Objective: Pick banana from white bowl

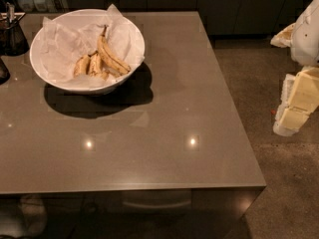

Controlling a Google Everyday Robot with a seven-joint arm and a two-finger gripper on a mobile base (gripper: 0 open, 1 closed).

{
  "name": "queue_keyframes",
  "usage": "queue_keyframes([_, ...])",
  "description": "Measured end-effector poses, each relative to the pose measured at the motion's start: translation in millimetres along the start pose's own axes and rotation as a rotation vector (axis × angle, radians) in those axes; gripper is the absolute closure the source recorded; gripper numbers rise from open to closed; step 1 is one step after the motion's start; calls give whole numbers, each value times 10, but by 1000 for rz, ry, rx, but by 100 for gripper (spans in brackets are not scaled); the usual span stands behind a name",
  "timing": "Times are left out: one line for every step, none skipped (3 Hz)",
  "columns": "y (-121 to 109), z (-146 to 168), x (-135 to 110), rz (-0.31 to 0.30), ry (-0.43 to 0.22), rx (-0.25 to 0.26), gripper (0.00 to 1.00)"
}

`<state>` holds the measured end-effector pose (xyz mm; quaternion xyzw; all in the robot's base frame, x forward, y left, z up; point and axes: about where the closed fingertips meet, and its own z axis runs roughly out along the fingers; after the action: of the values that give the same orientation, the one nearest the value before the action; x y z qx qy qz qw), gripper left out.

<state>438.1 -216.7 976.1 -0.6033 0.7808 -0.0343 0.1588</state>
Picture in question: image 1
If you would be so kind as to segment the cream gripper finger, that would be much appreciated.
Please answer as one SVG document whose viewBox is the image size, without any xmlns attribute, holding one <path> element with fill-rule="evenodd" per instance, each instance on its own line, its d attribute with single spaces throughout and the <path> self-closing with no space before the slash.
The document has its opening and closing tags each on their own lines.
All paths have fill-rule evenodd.
<svg viewBox="0 0 319 239">
<path fill-rule="evenodd" d="M 281 104 L 277 108 L 273 132 L 281 136 L 292 136 L 307 122 L 309 115 L 298 108 L 290 108 L 288 99 L 292 92 L 295 76 L 287 74 L 282 85 Z"/>
</svg>

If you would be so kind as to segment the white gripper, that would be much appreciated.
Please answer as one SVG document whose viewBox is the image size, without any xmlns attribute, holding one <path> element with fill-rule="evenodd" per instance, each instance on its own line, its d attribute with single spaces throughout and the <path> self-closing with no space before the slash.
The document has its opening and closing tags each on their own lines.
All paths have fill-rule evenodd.
<svg viewBox="0 0 319 239">
<path fill-rule="evenodd" d="M 270 41 L 279 48 L 289 48 L 291 58 L 304 67 L 295 77 L 288 106 L 313 113 L 319 107 L 319 0 L 312 0 L 295 23 Z"/>
</svg>

